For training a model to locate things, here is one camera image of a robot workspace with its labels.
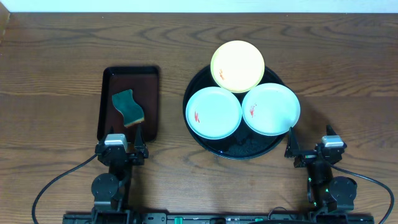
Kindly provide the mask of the green yellow sponge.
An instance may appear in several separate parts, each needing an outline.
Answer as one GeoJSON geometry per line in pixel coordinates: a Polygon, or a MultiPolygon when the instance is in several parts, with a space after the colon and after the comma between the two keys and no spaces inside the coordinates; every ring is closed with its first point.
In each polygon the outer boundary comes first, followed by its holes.
{"type": "Polygon", "coordinates": [[[131,89],[114,94],[111,99],[115,109],[123,116],[125,128],[144,121],[144,110],[135,102],[131,89]]]}

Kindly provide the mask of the light blue plate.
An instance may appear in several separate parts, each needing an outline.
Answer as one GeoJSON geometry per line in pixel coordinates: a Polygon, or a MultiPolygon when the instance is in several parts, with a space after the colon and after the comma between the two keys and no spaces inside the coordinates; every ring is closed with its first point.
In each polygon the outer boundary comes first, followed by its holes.
{"type": "Polygon", "coordinates": [[[221,87],[198,90],[188,100],[185,117],[198,136],[217,140],[235,132],[242,120],[241,104],[230,91],[221,87]]]}
{"type": "Polygon", "coordinates": [[[301,112],[296,94],[276,83],[254,87],[245,95],[241,107],[246,124],[265,136],[288,132],[297,124],[301,112]]]}

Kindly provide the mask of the yellow plate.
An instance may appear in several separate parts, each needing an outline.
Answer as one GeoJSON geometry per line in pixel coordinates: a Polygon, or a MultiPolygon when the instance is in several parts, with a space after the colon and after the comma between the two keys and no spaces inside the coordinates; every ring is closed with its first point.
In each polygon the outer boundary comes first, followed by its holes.
{"type": "Polygon", "coordinates": [[[242,40],[227,42],[214,52],[211,75],[220,87],[244,93],[259,84],[264,76],[264,58],[254,45],[242,40]]]}

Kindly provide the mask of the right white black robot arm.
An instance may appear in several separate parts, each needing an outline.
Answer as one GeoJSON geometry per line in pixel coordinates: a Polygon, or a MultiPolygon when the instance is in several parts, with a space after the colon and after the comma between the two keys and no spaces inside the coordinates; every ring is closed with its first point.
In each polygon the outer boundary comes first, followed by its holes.
{"type": "Polygon", "coordinates": [[[293,128],[289,128],[289,140],[284,156],[294,158],[294,167],[304,167],[308,173],[307,197],[314,205],[308,220],[314,223],[348,223],[347,212],[354,210],[357,193],[355,180],[334,176],[332,165],[342,160],[347,145],[332,127],[326,127],[326,135],[311,151],[301,150],[293,128]]]}

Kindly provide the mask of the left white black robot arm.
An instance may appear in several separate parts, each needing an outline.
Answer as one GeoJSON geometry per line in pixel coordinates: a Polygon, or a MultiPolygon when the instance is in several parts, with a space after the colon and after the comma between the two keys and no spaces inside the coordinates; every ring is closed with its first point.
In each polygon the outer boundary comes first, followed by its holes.
{"type": "Polygon", "coordinates": [[[142,215],[129,206],[129,188],[132,168],[142,166],[149,157],[142,137],[142,128],[136,128],[133,151],[128,151],[124,134],[109,133],[98,142],[95,154],[100,163],[109,168],[97,176],[92,185],[94,196],[92,223],[142,223],[142,215]]]}

